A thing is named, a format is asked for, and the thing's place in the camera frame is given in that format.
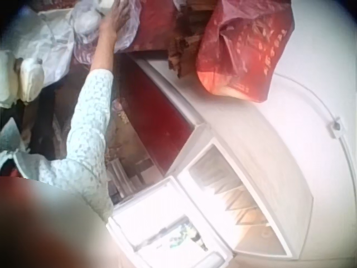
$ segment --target person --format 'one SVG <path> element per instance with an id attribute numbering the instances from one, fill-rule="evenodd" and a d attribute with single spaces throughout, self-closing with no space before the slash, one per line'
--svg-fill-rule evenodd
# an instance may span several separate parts
<path id="1" fill-rule="evenodd" d="M 3 127 L 0 170 L 11 162 L 18 176 L 29 180 L 0 178 L 0 262 L 8 261 L 1 267 L 111 267 L 104 264 L 113 254 L 102 246 L 103 241 L 112 242 L 105 223 L 113 213 L 104 135 L 110 117 L 114 45 L 128 16 L 128 1 L 115 0 L 102 19 L 90 73 L 71 121 L 65 159 L 48 161 L 28 154 L 14 120 Z M 45 216 L 39 220 L 38 215 Z"/>

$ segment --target open refrigerator door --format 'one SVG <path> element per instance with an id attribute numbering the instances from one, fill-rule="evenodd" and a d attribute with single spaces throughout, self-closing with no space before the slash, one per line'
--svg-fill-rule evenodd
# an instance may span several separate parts
<path id="1" fill-rule="evenodd" d="M 115 207 L 107 227 L 137 268 L 221 268 L 233 257 L 174 177 Z"/>

